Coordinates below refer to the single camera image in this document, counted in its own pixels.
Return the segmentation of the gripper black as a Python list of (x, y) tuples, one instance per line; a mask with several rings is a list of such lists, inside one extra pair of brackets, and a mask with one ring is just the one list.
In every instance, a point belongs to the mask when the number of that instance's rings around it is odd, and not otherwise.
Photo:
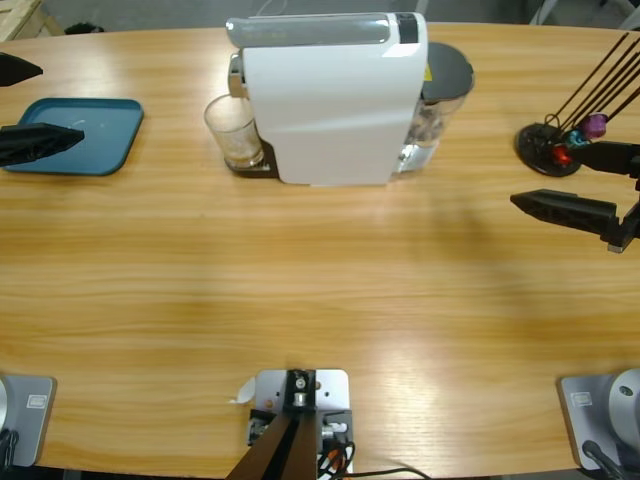
[(598, 235), (607, 242), (608, 251), (623, 253), (639, 238), (639, 145), (601, 141), (573, 150), (573, 159), (582, 165), (607, 173), (636, 179), (638, 200), (621, 223), (617, 206), (611, 202), (580, 197), (576, 194), (539, 189), (513, 194), (510, 201), (537, 220)]

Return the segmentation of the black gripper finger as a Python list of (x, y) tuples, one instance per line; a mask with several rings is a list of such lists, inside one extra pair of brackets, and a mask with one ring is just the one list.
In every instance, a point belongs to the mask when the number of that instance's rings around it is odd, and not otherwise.
[(48, 123), (1, 127), (1, 166), (31, 163), (84, 140), (84, 131)]
[(23, 58), (0, 54), (0, 86), (9, 87), (43, 74), (43, 70)]

